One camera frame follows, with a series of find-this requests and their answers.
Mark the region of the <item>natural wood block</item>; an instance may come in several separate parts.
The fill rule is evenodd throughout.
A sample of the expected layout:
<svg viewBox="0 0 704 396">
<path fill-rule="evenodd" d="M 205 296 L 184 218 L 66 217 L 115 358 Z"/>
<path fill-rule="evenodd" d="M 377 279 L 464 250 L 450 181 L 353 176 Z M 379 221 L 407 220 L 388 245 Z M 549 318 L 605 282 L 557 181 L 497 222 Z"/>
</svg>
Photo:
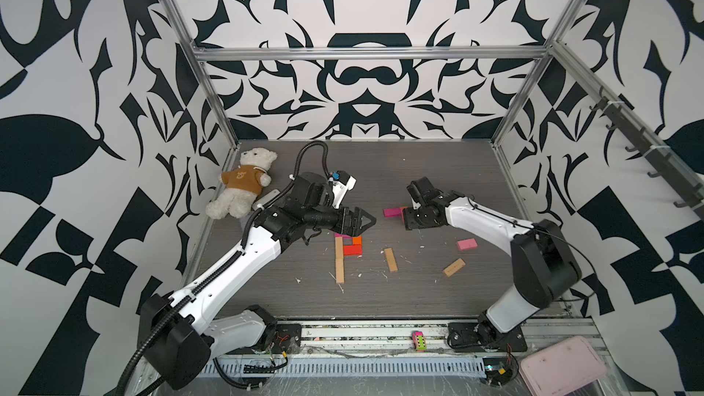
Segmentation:
<svg viewBox="0 0 704 396">
<path fill-rule="evenodd" d="M 335 283 L 336 284 L 344 284 L 345 283 L 345 266 L 344 266 L 344 260 L 342 258 L 338 258 L 335 261 Z"/>
<path fill-rule="evenodd" d="M 398 271 L 398 265 L 397 265 L 397 262 L 396 262 L 396 258 L 395 258 L 395 256 L 394 256 L 393 249 L 391 249 L 390 247 L 387 247 L 387 248 L 384 250 L 384 256 L 385 256 L 385 259 L 386 259 L 386 261 L 387 261 L 387 265 L 388 265 L 389 271 L 390 271 L 390 272 L 397 272 L 397 271 Z"/>
<path fill-rule="evenodd" d="M 335 261 L 344 260 L 344 242 L 342 236 L 335 237 Z"/>
<path fill-rule="evenodd" d="M 466 262 L 462 260 L 462 258 L 458 258 L 455 260 L 453 263 L 451 263 L 449 266 L 447 266 L 444 270 L 443 273 L 447 278 L 451 278 L 455 274 L 457 274 L 461 269 L 463 269 L 466 266 Z"/>
</svg>

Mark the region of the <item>red block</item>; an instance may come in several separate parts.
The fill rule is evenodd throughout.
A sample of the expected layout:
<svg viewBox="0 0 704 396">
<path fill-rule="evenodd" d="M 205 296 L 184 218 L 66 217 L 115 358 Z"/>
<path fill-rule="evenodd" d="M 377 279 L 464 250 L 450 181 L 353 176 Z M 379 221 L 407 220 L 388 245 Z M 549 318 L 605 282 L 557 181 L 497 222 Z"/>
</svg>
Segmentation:
<svg viewBox="0 0 704 396">
<path fill-rule="evenodd" d="M 363 255 L 363 247 L 361 245 L 344 245 L 343 254 L 345 257 L 359 257 Z"/>
</svg>

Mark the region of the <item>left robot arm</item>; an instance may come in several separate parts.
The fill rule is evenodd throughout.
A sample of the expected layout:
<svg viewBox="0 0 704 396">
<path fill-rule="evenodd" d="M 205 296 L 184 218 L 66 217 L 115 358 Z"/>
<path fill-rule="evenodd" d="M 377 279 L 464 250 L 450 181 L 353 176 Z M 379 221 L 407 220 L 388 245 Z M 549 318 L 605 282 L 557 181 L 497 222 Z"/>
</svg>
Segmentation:
<svg viewBox="0 0 704 396">
<path fill-rule="evenodd" d="M 329 176 L 311 172 L 291 176 L 283 192 L 258 206 L 245 236 L 223 258 L 183 288 L 146 300 L 140 309 L 136 355 L 115 392 L 124 394 L 141 359 L 159 373 L 159 383 L 180 390 L 211 359 L 239 348 L 267 349 L 276 320 L 260 306 L 225 319 L 218 319 L 218 313 L 296 241 L 308 242 L 324 230 L 359 237 L 373 227 L 374 216 L 342 204 L 356 182 L 342 170 Z"/>
</svg>

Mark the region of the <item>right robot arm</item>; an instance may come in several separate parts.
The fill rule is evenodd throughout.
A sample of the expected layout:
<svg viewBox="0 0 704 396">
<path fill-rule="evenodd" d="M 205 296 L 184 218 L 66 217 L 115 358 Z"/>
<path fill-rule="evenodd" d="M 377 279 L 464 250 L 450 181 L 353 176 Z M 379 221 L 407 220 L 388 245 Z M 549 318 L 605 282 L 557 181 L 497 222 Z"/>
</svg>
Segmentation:
<svg viewBox="0 0 704 396">
<path fill-rule="evenodd" d="M 408 230 L 454 227 L 486 240 L 511 257 L 513 284 L 484 311 L 476 326 L 487 346 L 519 327 L 582 280 L 582 270 L 560 228 L 499 213 L 459 192 L 443 192 L 419 181 L 407 186 L 412 206 L 403 211 Z"/>
</svg>

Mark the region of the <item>light pink block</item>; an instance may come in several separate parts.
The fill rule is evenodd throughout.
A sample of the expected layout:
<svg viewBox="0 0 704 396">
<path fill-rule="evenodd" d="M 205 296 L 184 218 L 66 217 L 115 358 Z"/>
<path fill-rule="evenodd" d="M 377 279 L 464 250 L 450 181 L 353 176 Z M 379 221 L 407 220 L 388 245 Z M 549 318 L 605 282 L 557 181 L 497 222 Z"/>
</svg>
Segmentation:
<svg viewBox="0 0 704 396">
<path fill-rule="evenodd" d="M 477 249 L 479 247 L 479 244 L 478 242 L 476 242 L 475 238 L 468 238 L 456 242 L 456 246 L 458 247 L 459 251 L 467 251 L 471 249 Z"/>
</svg>

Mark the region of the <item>white rectangular case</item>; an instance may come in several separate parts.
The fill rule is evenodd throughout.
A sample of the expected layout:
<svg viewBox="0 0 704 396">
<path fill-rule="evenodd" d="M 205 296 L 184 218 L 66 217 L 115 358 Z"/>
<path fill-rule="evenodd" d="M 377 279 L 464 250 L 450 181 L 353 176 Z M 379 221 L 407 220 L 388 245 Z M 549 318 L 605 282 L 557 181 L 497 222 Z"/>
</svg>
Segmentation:
<svg viewBox="0 0 704 396">
<path fill-rule="evenodd" d="M 262 197 L 258 198 L 258 200 L 255 203 L 253 203 L 252 210 L 256 211 L 258 209 L 263 208 L 264 205 L 267 205 L 267 203 L 269 203 L 270 201 L 275 199 L 280 193 L 281 193 L 281 191 L 278 189 L 273 189 L 273 190 L 267 192 L 267 194 L 264 194 Z"/>
</svg>

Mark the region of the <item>grey cylindrical pouch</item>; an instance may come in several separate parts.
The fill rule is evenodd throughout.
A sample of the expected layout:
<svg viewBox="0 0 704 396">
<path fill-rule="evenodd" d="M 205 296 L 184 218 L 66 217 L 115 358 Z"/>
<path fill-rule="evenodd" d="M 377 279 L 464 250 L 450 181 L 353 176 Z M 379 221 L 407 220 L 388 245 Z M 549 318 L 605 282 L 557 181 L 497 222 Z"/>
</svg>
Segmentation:
<svg viewBox="0 0 704 396">
<path fill-rule="evenodd" d="M 249 213 L 247 216 L 242 217 L 242 218 L 239 220 L 239 223 L 240 223 L 241 228 L 242 228 L 243 231 L 245 231 L 245 230 L 249 227 L 249 220 L 252 218 L 252 216 L 253 216 L 253 214 L 252 214 L 252 213 Z"/>
</svg>

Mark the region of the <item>white teddy bear brown shirt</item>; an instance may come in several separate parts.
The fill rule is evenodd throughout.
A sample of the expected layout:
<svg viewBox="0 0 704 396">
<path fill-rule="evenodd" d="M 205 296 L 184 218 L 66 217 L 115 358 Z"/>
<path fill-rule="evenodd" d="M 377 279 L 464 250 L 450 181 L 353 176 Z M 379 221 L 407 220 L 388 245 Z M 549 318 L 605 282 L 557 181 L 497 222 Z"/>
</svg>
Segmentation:
<svg viewBox="0 0 704 396">
<path fill-rule="evenodd" d="M 266 148 L 252 148 L 241 153 L 238 167 L 221 174 L 224 189 L 205 207 L 205 214 L 214 220 L 226 216 L 246 217 L 263 189 L 271 184 L 269 170 L 276 159 L 278 154 Z"/>
</svg>

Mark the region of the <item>green circuit board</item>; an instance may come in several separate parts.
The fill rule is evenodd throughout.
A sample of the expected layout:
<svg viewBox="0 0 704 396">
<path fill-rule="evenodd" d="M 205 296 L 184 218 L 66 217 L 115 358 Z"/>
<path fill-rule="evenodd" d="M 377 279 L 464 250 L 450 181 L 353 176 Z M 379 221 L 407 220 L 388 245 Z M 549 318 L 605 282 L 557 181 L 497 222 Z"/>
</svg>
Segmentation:
<svg viewBox="0 0 704 396">
<path fill-rule="evenodd" d="M 480 381 L 494 388 L 502 388 L 518 376 L 518 362 L 512 355 L 499 359 L 489 357 L 484 359 L 485 377 Z"/>
</svg>

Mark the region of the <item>pink tray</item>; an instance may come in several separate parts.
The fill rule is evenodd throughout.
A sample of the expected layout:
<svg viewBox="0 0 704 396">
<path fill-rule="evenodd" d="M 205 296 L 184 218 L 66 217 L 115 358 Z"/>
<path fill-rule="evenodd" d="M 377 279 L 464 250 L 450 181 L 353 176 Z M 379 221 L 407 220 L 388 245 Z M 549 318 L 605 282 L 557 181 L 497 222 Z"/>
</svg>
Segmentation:
<svg viewBox="0 0 704 396">
<path fill-rule="evenodd" d="M 537 396 L 562 396 L 607 375 L 604 361 L 588 340 L 570 337 L 520 361 L 520 374 Z"/>
</svg>

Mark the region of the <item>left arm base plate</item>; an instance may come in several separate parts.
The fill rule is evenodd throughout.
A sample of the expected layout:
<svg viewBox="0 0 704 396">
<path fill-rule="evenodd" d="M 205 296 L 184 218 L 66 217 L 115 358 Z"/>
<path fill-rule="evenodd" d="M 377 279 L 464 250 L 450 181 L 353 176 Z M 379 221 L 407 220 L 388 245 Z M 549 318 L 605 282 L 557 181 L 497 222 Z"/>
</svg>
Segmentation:
<svg viewBox="0 0 704 396">
<path fill-rule="evenodd" d="M 230 354 L 274 354 L 282 352 L 287 354 L 298 353 L 301 347 L 303 327 L 300 324 L 284 322 L 278 324 L 276 328 L 265 330 L 262 339 L 249 348 L 238 348 L 230 351 Z"/>
</svg>

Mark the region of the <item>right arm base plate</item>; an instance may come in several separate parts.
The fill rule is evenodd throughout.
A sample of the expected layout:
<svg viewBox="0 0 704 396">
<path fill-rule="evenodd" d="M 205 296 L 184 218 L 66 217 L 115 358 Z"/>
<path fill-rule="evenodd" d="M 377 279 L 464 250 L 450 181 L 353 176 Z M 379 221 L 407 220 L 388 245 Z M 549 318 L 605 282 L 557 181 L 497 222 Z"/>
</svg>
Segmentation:
<svg viewBox="0 0 704 396">
<path fill-rule="evenodd" d="M 460 353 L 522 353 L 528 350 L 520 326 L 502 333 L 489 322 L 449 324 L 447 344 L 449 348 Z"/>
</svg>

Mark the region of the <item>wall hook rail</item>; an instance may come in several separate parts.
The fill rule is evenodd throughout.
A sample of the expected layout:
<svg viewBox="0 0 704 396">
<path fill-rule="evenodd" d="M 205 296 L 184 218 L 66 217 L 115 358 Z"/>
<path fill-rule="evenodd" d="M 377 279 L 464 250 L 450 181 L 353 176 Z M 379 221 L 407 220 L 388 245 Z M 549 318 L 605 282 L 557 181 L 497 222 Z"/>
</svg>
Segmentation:
<svg viewBox="0 0 704 396">
<path fill-rule="evenodd" d="M 676 208 L 687 208 L 703 220 L 703 179 L 691 168 L 676 150 L 667 145 L 645 121 L 623 101 L 610 99 L 601 86 L 596 92 L 588 92 L 595 104 L 590 113 L 600 113 L 609 123 L 603 144 L 605 161 L 609 159 L 612 137 L 618 133 L 628 145 L 626 153 L 636 158 L 645 159 L 651 167 L 647 176 L 651 179 L 663 179 L 678 195 L 674 201 Z"/>
</svg>

